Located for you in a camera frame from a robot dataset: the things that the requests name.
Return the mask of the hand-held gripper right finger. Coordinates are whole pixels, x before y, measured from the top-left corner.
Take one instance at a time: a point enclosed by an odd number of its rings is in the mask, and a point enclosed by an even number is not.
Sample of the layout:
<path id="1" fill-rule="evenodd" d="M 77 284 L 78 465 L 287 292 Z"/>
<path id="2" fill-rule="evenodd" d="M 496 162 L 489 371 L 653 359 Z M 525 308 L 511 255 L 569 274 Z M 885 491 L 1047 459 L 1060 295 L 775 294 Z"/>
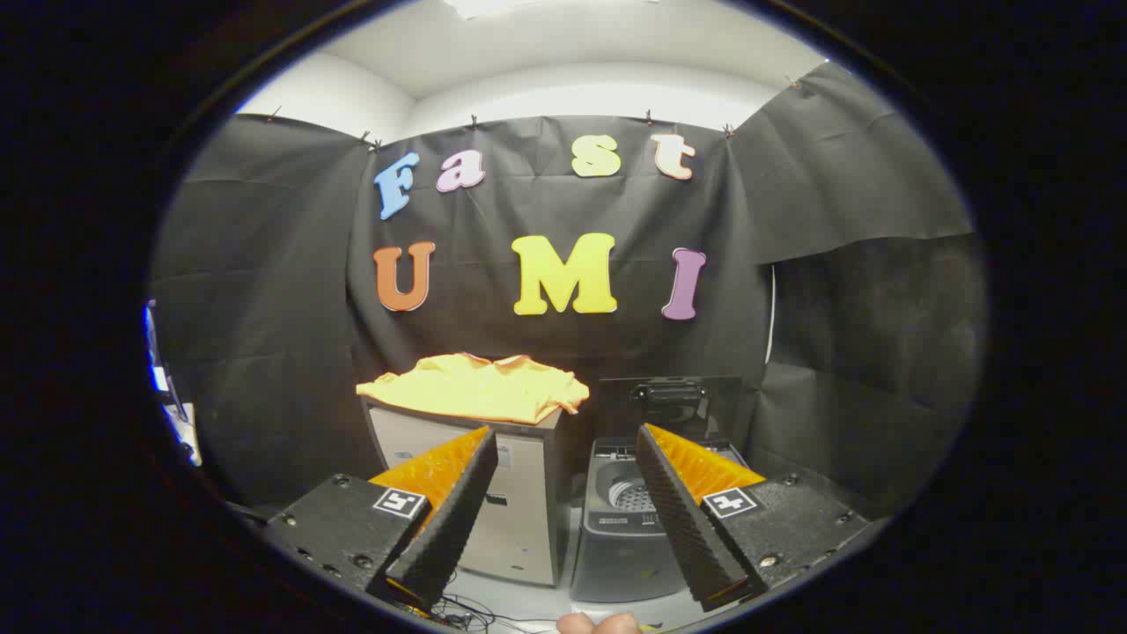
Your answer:
<path id="1" fill-rule="evenodd" d="M 773 593 L 828 564 L 871 521 L 796 474 L 769 479 L 656 425 L 635 456 L 689 593 L 701 609 Z"/>

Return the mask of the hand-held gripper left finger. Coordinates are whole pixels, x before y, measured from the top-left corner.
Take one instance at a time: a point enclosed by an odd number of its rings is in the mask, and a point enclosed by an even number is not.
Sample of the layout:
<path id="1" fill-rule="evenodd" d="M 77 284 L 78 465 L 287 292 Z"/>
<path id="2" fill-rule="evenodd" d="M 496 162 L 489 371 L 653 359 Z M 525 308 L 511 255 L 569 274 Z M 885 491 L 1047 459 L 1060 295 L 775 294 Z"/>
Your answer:
<path id="1" fill-rule="evenodd" d="M 261 533 L 331 583 L 428 614 L 462 559 L 497 462 L 496 434 L 480 426 L 378 476 L 335 474 Z"/>

